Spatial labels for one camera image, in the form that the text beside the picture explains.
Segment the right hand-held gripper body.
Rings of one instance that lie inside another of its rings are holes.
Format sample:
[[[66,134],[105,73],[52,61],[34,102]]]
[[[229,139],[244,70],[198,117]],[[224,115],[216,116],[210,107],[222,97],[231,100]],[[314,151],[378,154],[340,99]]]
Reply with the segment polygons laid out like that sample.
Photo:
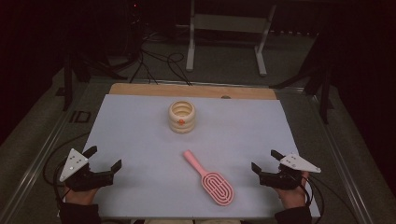
[[[298,154],[284,155],[279,161],[276,174],[262,170],[258,175],[260,184],[275,189],[296,189],[302,181],[302,172],[320,173],[321,169]]]

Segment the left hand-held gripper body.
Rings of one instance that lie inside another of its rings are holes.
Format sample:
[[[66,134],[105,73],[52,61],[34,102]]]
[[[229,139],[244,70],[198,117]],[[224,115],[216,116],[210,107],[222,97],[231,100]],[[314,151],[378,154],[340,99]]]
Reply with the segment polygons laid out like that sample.
[[[111,186],[114,174],[110,170],[99,173],[92,172],[89,159],[85,158],[82,153],[73,148],[69,151],[64,160],[64,168],[59,181],[65,183],[73,191],[88,191]]]

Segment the pink hairbrush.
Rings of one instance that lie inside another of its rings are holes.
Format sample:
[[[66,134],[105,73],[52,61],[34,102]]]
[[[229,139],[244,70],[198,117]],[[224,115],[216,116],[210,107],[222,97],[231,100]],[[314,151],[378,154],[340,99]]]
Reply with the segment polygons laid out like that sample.
[[[183,156],[201,176],[204,190],[216,204],[227,206],[233,201],[233,187],[220,173],[207,171],[190,150],[185,151]]]

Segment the cream ribbed cup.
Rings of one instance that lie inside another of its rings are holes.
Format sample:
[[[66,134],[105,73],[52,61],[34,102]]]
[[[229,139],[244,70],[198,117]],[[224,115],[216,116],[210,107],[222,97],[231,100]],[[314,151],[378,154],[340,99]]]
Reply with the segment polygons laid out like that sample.
[[[188,101],[173,102],[168,108],[168,124],[175,133],[189,133],[195,126],[195,106]]]

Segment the person's right hand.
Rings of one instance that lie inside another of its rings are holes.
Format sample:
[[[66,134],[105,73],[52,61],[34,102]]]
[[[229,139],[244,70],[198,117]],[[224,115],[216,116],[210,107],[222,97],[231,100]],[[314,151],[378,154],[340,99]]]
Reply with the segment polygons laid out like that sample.
[[[279,200],[285,209],[304,207],[306,201],[306,180],[309,177],[308,172],[302,172],[301,184],[296,189],[275,189]]]

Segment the person's left hand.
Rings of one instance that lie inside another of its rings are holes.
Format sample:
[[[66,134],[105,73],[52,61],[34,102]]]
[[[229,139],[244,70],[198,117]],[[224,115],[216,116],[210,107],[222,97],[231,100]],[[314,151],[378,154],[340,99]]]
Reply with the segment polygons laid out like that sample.
[[[98,189],[90,189],[88,191],[73,191],[69,187],[65,187],[65,201],[78,205],[91,205]]]

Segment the white table board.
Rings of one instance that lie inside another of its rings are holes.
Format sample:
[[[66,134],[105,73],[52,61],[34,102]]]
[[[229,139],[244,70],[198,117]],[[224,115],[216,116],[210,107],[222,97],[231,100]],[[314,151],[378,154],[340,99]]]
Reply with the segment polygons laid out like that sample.
[[[114,183],[99,190],[101,217],[119,218],[266,218],[281,210],[276,193],[260,185],[251,166],[274,173],[270,154],[298,151],[278,100],[192,97],[193,130],[174,133],[168,125],[173,97],[113,95],[105,97],[86,147],[95,172],[122,162]],[[221,206],[205,192],[201,177],[184,159],[190,150],[208,171],[232,185],[234,198]]]

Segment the black tripod stand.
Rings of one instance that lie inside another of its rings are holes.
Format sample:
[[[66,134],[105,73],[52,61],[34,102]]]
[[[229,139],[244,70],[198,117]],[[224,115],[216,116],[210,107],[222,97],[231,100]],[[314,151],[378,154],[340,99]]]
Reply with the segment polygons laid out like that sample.
[[[270,85],[270,89],[284,89],[291,84],[307,78],[308,81],[304,86],[305,95],[316,95],[320,93],[319,99],[319,115],[325,124],[328,124],[328,105],[332,77],[332,66],[335,60],[336,50],[334,47],[334,39],[331,34],[321,32],[316,37],[314,44],[305,57],[298,73],[278,84]]]
[[[125,80],[126,77],[118,75],[117,71],[131,64],[132,61],[127,61],[110,65],[94,60],[84,53],[67,52],[64,55],[64,85],[56,92],[57,96],[64,98],[63,111],[67,111],[73,103],[73,74],[77,75],[78,80],[87,82],[91,78],[88,72],[88,68],[91,67],[114,79]]]

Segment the wooden table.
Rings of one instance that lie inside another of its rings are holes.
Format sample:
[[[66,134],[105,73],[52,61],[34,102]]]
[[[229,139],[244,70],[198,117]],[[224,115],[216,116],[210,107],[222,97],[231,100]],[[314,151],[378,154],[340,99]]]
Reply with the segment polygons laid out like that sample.
[[[276,100],[275,92],[270,89],[227,86],[116,83],[111,86],[109,93],[118,95]]]

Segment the white metal stand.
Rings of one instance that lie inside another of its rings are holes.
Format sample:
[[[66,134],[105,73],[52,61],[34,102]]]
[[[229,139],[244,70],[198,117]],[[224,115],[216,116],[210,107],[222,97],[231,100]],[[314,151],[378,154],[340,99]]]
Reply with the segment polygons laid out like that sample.
[[[261,42],[254,47],[254,53],[259,75],[265,77],[267,75],[267,69],[264,62],[263,49],[270,33],[275,12],[276,5],[271,4],[269,6],[269,12],[264,18],[200,14],[195,12],[195,0],[191,0],[189,25],[190,39],[187,52],[186,70],[191,72],[194,68],[196,30],[240,32],[262,35]]]

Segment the aluminium floor rail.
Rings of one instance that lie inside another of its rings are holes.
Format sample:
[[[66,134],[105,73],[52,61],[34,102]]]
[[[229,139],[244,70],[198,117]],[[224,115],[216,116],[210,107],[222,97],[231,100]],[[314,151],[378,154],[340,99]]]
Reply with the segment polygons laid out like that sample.
[[[51,87],[0,146],[0,224],[61,224],[44,163],[62,142],[72,112]]]
[[[276,90],[299,154],[321,169],[312,185],[322,213],[319,224],[346,213],[352,224],[373,224],[340,147],[318,112],[318,99],[297,88]]]

